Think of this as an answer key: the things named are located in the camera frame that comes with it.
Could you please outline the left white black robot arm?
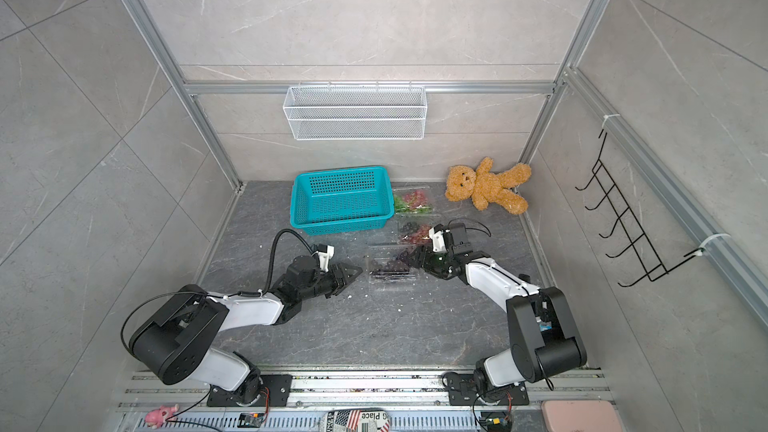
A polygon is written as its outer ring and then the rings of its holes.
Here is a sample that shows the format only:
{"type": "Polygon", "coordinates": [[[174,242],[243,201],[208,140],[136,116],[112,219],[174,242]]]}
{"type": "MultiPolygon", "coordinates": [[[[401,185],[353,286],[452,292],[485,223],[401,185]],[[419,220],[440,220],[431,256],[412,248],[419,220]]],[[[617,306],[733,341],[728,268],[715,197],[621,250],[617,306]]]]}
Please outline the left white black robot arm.
{"type": "Polygon", "coordinates": [[[164,294],[167,302],[123,345],[166,385],[190,378],[250,403],[260,388],[260,370],[238,353],[215,348],[217,335],[282,325],[301,311],[304,301],[337,296],[362,273],[356,265],[335,263],[321,253],[295,258],[267,292],[223,295],[188,284],[164,294]]]}

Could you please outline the teal plastic basket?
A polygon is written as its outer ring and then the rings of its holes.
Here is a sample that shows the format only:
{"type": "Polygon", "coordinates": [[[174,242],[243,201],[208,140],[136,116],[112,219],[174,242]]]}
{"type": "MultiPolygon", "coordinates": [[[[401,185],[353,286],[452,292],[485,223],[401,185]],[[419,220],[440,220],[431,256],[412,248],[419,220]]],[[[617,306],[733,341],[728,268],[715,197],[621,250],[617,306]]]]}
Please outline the teal plastic basket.
{"type": "Polygon", "coordinates": [[[393,190],[383,167],[308,172],[294,180],[290,223],[309,235],[379,229],[394,215],[393,190]]]}

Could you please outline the green grape bunch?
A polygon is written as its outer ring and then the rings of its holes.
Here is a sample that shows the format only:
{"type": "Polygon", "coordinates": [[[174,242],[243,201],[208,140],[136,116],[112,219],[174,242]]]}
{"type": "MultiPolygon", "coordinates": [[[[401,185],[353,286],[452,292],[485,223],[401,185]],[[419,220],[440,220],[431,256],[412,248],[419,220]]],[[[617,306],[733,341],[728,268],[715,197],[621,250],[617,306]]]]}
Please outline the green grape bunch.
{"type": "Polygon", "coordinates": [[[394,208],[397,214],[430,214],[433,207],[426,198],[420,196],[395,196],[394,208]]]}

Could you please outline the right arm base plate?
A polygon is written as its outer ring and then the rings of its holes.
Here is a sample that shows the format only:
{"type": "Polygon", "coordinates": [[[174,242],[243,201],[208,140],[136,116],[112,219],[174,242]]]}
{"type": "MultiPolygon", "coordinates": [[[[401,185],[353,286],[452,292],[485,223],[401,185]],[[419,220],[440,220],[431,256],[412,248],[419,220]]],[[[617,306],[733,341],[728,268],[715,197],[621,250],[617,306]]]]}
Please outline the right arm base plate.
{"type": "Polygon", "coordinates": [[[473,373],[445,372],[441,376],[441,383],[448,392],[449,403],[452,406],[530,404],[527,389],[523,383],[494,387],[478,370],[473,373]]]}

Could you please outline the dark purple grape bunch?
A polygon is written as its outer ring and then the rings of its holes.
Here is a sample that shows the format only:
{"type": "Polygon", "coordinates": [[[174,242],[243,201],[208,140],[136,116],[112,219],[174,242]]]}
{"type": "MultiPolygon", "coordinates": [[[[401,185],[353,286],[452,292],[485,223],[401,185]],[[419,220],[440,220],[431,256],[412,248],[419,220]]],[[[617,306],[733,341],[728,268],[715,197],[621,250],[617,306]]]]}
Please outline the dark purple grape bunch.
{"type": "Polygon", "coordinates": [[[409,268],[399,258],[374,259],[371,262],[370,274],[380,279],[399,280],[413,276],[414,269],[409,268]]]}

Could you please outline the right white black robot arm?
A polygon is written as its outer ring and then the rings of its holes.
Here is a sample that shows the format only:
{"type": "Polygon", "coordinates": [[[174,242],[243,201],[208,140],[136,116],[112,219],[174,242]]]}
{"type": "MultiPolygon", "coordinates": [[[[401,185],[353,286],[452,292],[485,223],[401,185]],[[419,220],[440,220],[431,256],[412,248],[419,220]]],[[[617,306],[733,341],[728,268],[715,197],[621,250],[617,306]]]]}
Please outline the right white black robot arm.
{"type": "Polygon", "coordinates": [[[402,253],[399,259],[438,279],[460,279],[506,313],[509,346],[477,363],[474,381],[478,391],[548,382],[587,363],[586,347],[560,289],[541,288],[504,269],[474,248],[461,222],[439,224],[428,236],[428,243],[402,253]]]}

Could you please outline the clear clamshell container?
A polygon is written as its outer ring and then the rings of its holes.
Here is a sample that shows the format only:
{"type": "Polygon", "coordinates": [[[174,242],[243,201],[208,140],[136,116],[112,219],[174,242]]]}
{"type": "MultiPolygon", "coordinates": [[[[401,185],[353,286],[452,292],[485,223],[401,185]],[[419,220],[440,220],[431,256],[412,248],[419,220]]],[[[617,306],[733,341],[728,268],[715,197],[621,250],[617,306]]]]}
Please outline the clear clamshell container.
{"type": "Polygon", "coordinates": [[[397,221],[396,238],[399,244],[424,245],[431,241],[429,231],[442,219],[438,216],[404,217],[397,221]]]}
{"type": "Polygon", "coordinates": [[[369,278],[378,283],[409,283],[417,278],[408,257],[413,246],[374,245],[365,257],[365,270],[369,278]]]}
{"type": "Polygon", "coordinates": [[[398,215],[427,215],[435,212],[435,200],[430,187],[400,187],[393,189],[394,211],[398,215]]]}

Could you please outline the red grape bunch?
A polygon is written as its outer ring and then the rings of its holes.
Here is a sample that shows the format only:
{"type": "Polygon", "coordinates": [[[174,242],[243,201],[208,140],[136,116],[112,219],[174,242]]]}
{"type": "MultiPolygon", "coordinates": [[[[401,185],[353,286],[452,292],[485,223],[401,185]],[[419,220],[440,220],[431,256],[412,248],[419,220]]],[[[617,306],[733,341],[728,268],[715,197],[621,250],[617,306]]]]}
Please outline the red grape bunch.
{"type": "Polygon", "coordinates": [[[421,210],[429,208],[429,200],[422,189],[410,191],[402,196],[408,210],[421,210]]]}
{"type": "Polygon", "coordinates": [[[431,241],[431,238],[429,236],[429,231],[431,230],[431,227],[428,224],[420,225],[420,229],[411,235],[403,236],[403,241],[405,243],[414,244],[414,245],[423,245],[426,243],[429,243],[431,241]]]}

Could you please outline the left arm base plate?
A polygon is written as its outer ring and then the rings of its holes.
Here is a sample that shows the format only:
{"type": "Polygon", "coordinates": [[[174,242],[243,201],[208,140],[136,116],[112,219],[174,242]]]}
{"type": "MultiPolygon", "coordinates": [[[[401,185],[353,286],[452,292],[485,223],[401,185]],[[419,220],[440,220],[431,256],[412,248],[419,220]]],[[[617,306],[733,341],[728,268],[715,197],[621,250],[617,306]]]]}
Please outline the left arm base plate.
{"type": "Polygon", "coordinates": [[[259,407],[287,405],[293,377],[291,375],[249,375],[234,391],[210,387],[208,407],[259,407]]]}

